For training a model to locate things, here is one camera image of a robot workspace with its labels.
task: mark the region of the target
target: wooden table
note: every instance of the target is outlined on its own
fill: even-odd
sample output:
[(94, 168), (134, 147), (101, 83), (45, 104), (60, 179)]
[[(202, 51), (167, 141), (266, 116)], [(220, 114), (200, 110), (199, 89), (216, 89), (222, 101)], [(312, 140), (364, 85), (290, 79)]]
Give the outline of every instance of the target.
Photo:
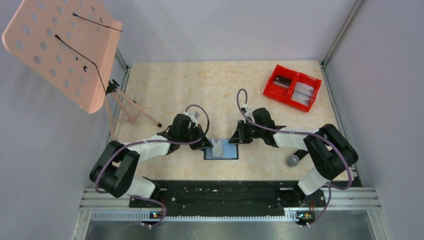
[[(164, 131), (190, 104), (204, 107), (210, 117), (209, 139), (230, 138), (242, 120), (236, 94), (245, 88), (249, 108), (267, 108), (276, 125), (294, 128), (337, 126), (325, 82), (309, 113), (272, 100), (262, 92), (275, 66), (323, 80), (318, 61), (213, 61), (134, 63), (126, 94), (163, 124), (156, 127), (144, 116), (136, 124), (118, 122), (116, 138), (122, 143), (149, 138)], [(206, 128), (206, 118), (199, 122)], [(176, 152), (139, 164), (136, 175), (154, 180), (299, 180), (314, 166), (309, 155), (296, 167), (286, 165), (293, 148), (274, 148), (261, 139), (239, 145), (238, 160), (204, 160), (204, 153), (182, 146)], [(347, 180), (346, 172), (336, 180)]]

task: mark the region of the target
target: hole in board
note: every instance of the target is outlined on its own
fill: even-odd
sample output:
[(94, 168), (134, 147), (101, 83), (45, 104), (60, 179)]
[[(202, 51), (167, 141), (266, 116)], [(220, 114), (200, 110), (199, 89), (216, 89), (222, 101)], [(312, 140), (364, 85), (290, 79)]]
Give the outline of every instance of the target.
[(31, 36), (33, 34), (28, 26), (23, 26), (23, 32), (28, 36)]
[(59, 26), (59, 20), (56, 17), (53, 17), (51, 20), (53, 21), (54, 25)]
[(45, 32), (47, 33), (47, 36), (53, 37), (53, 31), (50, 28), (47, 28)]
[(35, 13), (31, 13), (31, 19), (34, 23), (38, 23), (39, 22), (39, 17), (37, 16), (37, 14)]
[(57, 75), (58, 73), (56, 72), (56, 70), (54, 70), (53, 68), (52, 69), (50, 69), (50, 75), (52, 76), (52, 77), (56, 77), (56, 75)]
[(57, 11), (58, 11), (60, 14), (64, 14), (64, 9), (63, 9), (61, 6), (58, 6), (58, 7), (57, 7)]
[(45, 42), (40, 42), (40, 46), (44, 51), (47, 51), (49, 49), (49, 46)]
[(42, 63), (42, 61), (41, 61), (41, 57), (40, 57), (39, 55), (35, 55), (35, 56), (34, 56), (34, 62), (35, 62), (36, 64), (41, 64), (41, 63)]
[(37, 1), (37, 6), (39, 9), (44, 10), (44, 4), (40, 1)]
[(56, 62), (57, 62), (58, 64), (61, 64), (61, 63), (62, 63), (62, 58), (61, 58), (61, 56), (59, 56), (59, 55), (57, 55), (57, 56), (56, 56)]
[(19, 50), (24, 50), (24, 43), (21, 40), (16, 40), (14, 44)]

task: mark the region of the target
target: gray floor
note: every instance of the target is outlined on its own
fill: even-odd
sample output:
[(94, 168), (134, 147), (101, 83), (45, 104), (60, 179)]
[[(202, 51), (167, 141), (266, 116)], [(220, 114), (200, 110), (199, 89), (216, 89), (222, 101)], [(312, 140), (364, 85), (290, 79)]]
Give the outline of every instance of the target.
[(86, 240), (374, 240), (366, 211), (328, 211), (316, 225), (293, 222), (165, 222), (152, 230), (131, 222), (92, 221)]

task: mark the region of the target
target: pegboard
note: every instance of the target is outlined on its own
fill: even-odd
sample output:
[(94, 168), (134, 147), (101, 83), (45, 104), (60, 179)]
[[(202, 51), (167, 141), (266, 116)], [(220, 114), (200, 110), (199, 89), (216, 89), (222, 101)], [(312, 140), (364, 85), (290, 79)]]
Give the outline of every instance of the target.
[(23, 0), (2, 35), (5, 48), (88, 113), (98, 111), (122, 29), (101, 0)]

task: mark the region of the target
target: white wall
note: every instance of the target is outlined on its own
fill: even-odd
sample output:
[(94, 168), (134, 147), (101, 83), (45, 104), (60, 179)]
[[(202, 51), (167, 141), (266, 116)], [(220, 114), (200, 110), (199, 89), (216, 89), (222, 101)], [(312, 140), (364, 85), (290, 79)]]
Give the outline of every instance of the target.
[(132, 62), (321, 60), (355, 0), (103, 0)]
[[(1, 1), (1, 32), (19, 4)], [(0, 239), (69, 239), (107, 141), (106, 111), (86, 113), (3, 46), (0, 73)]]
[(423, 239), (424, 1), (367, 1), (328, 66), (394, 239)]

